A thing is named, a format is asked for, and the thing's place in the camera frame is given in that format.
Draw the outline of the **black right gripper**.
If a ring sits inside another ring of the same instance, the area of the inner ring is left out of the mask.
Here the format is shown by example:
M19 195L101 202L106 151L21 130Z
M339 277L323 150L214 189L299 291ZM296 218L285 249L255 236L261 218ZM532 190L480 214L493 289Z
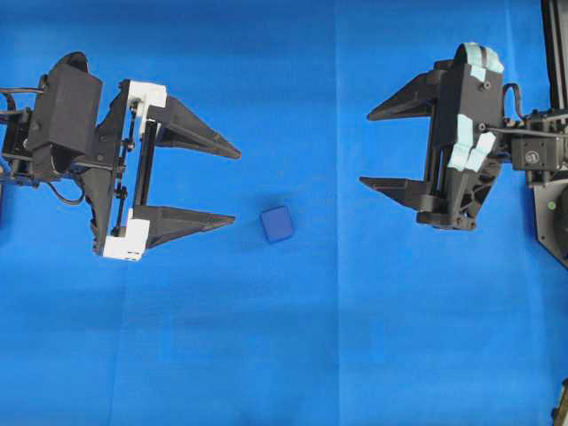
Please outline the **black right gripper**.
M496 159L499 137L480 171L448 167L454 146L456 115L450 112L457 100L450 93L454 63L437 63L437 69L422 73L375 107L369 121L430 116L427 167L424 181L407 178L360 177L359 181L398 204L416 210L416 221L438 229L471 231L477 213L501 171Z

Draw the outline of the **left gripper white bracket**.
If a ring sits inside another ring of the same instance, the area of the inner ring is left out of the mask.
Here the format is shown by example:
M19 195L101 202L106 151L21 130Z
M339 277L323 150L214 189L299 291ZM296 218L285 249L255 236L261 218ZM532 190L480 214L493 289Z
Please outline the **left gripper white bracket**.
M124 80L104 120L94 132L92 153L82 163L80 174L85 200L91 207L93 252L102 257L138 261L146 247L194 233L231 225L235 217L189 209L135 206L122 225L125 198L122 184L125 158L135 142L134 125L141 120L144 137L148 119L160 124L155 144L184 148L238 160L241 152L211 129L178 99L168 96L164 85Z

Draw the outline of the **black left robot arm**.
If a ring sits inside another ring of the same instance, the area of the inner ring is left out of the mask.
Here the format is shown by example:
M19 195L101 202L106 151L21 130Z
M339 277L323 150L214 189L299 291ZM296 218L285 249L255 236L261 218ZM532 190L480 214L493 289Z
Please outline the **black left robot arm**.
M37 187L74 181L91 206L93 252L138 261L146 250L230 225L231 216L147 203L156 147L185 148L237 160L241 153L163 85L124 80L102 123L102 82L70 67L43 77L33 108L17 109L4 90L7 130L1 180Z

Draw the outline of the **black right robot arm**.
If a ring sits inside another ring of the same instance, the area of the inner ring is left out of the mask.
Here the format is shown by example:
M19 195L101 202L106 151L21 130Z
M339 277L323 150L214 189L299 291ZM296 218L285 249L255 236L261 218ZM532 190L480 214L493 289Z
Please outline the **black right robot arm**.
M420 224L471 231L499 176L511 163L529 186L546 185L567 161L567 134L540 112L504 116L508 85L487 70L484 81L457 60L435 63L377 106L370 121L428 116L430 129L421 180L361 177L360 182L416 211Z

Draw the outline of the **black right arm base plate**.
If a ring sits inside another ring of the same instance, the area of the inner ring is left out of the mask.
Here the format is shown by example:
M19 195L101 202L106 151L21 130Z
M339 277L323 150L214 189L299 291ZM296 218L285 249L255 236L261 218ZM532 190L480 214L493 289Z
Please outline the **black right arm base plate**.
M564 268L567 267L567 179L533 188L536 237Z

